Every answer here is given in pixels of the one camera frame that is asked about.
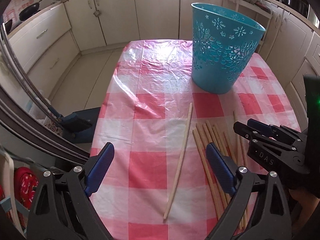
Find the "red cloth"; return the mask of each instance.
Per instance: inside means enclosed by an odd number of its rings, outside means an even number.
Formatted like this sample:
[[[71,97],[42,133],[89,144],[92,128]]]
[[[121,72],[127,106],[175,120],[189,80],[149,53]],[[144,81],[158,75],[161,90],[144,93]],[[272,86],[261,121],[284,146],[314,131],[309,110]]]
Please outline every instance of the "red cloth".
[[[36,193],[33,187],[38,186],[38,178],[26,167],[20,167],[14,172],[14,196],[27,209],[31,208],[33,196]]]
[[[203,240],[216,224],[192,132],[173,206],[163,221],[190,102],[194,103],[190,131],[196,122],[208,119],[229,134],[233,151],[233,111],[243,123],[254,118],[299,129],[284,90],[258,54],[253,54],[224,95],[197,87],[191,79],[191,65],[192,42],[182,40],[133,41],[119,59],[91,148],[93,156],[106,142],[115,146],[114,160],[91,200],[117,240]],[[265,172],[250,158],[248,166],[252,172]]]

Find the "drawer handle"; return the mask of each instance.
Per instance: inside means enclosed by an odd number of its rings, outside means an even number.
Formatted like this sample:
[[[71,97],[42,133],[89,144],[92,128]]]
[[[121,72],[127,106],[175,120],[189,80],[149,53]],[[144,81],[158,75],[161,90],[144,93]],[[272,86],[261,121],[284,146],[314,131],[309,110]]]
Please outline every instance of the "drawer handle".
[[[52,67],[50,67],[50,69],[53,69],[53,67],[58,63],[59,58],[57,58],[56,62],[52,65]]]
[[[48,31],[48,29],[45,29],[43,32],[41,32],[38,36],[37,39],[39,39],[44,33],[46,33]]]

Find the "kitchen cabinet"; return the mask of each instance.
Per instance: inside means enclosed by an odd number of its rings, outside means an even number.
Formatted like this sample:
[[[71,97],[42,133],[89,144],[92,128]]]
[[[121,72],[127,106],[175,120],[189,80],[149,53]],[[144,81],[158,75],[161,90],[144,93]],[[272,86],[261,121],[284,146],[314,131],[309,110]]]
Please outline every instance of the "kitchen cabinet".
[[[54,86],[79,50],[70,32],[58,39],[34,64],[28,76],[42,95],[48,98]]]
[[[107,45],[139,40],[134,0],[94,0]]]
[[[286,93],[289,102],[293,108],[293,111],[297,117],[298,124],[300,126],[301,131],[308,128],[308,118],[307,112],[303,106],[303,103],[294,87],[294,85],[290,82],[285,88],[284,92]]]
[[[180,0],[135,0],[140,38],[178,39]]]
[[[10,38],[10,44],[27,73],[41,55],[71,29],[63,4],[45,11]]]
[[[280,30],[266,60],[283,88],[288,86],[302,65],[312,34],[304,22],[284,12]]]
[[[64,3],[79,49],[106,46],[94,0],[68,0]]]
[[[269,24],[268,32],[259,52],[263,60],[266,60],[280,30],[280,25],[284,16],[284,9],[268,1],[264,2],[269,8],[272,9],[272,18]]]
[[[192,7],[191,3],[202,2],[222,6],[223,0],[180,0],[180,29],[179,39],[192,40]]]

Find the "wok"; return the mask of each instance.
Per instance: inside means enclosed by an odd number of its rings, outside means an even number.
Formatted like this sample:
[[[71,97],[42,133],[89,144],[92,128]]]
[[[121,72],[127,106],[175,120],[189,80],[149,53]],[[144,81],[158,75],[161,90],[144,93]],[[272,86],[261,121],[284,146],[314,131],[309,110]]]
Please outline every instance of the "wok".
[[[32,15],[37,13],[40,7],[40,2],[42,0],[39,0],[39,2],[36,2],[34,4],[29,5],[28,7],[24,8],[20,13],[19,13],[19,19],[23,22],[26,19],[30,18]]]

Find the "table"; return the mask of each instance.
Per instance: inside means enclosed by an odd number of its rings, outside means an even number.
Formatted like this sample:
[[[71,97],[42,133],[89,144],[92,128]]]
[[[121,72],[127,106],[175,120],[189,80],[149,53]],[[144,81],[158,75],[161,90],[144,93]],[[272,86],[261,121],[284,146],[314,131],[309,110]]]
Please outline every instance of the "table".
[[[91,150],[91,155],[97,155],[106,142],[115,146],[115,158],[91,197],[115,239],[203,240],[216,224],[191,132],[173,206],[163,221],[190,102],[194,103],[190,130],[196,122],[209,120],[229,134],[233,147],[233,111],[243,123],[254,118],[299,130],[284,90],[258,54],[253,54],[232,90],[223,95],[197,87],[191,79],[191,64],[192,42],[183,40],[133,41],[119,59]],[[250,158],[248,163],[251,171],[262,171]]]

